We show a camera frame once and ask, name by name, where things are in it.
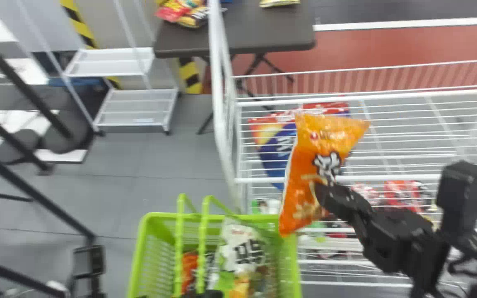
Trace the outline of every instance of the black table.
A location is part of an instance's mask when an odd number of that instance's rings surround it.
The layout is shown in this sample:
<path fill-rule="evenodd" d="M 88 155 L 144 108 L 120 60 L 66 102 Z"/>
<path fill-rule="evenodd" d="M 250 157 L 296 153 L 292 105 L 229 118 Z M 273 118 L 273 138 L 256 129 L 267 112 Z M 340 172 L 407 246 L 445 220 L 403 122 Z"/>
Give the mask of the black table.
<path fill-rule="evenodd" d="M 299 5 L 270 8 L 260 8 L 259 0 L 233 0 L 233 3 L 222 6 L 228 8 L 224 14 L 224 25 L 229 53 L 232 56 L 256 54 L 245 75 L 253 73 L 260 62 L 266 62 L 274 71 L 282 73 L 265 58 L 266 53 L 310 50 L 316 45 L 309 0 L 301 0 Z M 188 29 L 163 22 L 154 43 L 155 56 L 202 57 L 208 60 L 208 30 L 208 26 Z M 199 134 L 211 119 L 212 114 L 200 127 Z"/>

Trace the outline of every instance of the shopping basket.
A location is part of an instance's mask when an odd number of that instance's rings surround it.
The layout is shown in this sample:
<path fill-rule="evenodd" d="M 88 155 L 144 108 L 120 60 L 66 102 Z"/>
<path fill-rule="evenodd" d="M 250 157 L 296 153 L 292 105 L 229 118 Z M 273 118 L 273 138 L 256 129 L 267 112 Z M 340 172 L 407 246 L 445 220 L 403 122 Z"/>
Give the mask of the shopping basket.
<path fill-rule="evenodd" d="M 151 212 L 140 222 L 128 298 L 179 297 L 181 292 L 182 253 L 198 250 L 197 292 L 203 292 L 205 252 L 215 251 L 225 215 L 209 214 L 210 205 L 225 214 L 257 228 L 270 231 L 278 239 L 272 241 L 272 260 L 277 269 L 278 296 L 301 298 L 296 236 L 280 238 L 277 215 L 236 215 L 214 196 L 206 196 L 202 214 L 196 212 L 185 194 L 178 196 L 178 213 Z M 193 212 L 184 214 L 184 205 Z"/>

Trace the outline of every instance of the orange snack bag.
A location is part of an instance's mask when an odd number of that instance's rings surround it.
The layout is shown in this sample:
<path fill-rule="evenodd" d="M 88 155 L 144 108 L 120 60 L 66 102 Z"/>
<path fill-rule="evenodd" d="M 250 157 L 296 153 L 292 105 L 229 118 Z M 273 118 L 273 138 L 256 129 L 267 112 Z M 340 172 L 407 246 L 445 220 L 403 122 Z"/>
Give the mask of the orange snack bag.
<path fill-rule="evenodd" d="M 311 187 L 328 185 L 349 152 L 364 135 L 369 122 L 332 115 L 295 115 L 297 141 L 292 149 L 284 182 L 283 206 L 279 215 L 282 236 L 329 215 L 320 206 Z"/>
<path fill-rule="evenodd" d="M 181 294 L 188 294 L 195 290 L 196 276 L 195 271 L 198 267 L 198 254 L 196 252 L 186 252 L 181 259 Z"/>

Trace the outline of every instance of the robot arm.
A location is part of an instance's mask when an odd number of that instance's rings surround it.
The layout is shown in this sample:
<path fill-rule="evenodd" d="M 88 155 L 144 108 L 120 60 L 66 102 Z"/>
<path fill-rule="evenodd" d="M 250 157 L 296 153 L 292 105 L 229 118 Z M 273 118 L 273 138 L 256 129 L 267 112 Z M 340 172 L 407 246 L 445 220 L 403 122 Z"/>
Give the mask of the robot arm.
<path fill-rule="evenodd" d="M 334 183 L 316 183 L 314 193 L 320 205 L 352 225 L 364 247 L 363 255 L 385 273 L 401 272 L 413 280 L 411 298 L 426 293 L 436 298 L 437 283 L 451 247 L 464 254 L 463 260 L 477 260 L 477 166 L 457 162 L 445 167 L 437 194 L 443 220 L 434 232 L 422 216 L 400 209 L 377 213 L 356 191 Z M 456 264 L 449 266 L 458 274 Z M 473 285 L 469 298 L 477 298 Z"/>

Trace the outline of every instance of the hazard stripe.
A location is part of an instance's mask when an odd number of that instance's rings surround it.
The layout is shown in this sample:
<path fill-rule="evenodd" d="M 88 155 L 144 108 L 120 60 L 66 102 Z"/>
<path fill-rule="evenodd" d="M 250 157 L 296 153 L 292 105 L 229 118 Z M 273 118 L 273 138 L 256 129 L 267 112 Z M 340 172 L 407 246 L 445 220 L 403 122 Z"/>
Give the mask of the hazard stripe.
<path fill-rule="evenodd" d="M 185 81 L 185 92 L 200 94 L 202 83 L 193 58 L 179 58 L 178 62 L 180 63 L 180 79 Z"/>
<path fill-rule="evenodd" d="M 99 46 L 97 41 L 95 40 L 95 36 L 84 22 L 84 19 L 78 11 L 78 7 L 75 5 L 74 0 L 60 0 L 60 4 L 64 8 L 73 28 L 78 33 L 78 35 L 80 35 L 86 47 L 88 49 L 98 49 Z M 109 76 L 106 79 L 110 81 L 111 85 L 114 88 L 121 89 L 119 79 L 117 77 Z"/>

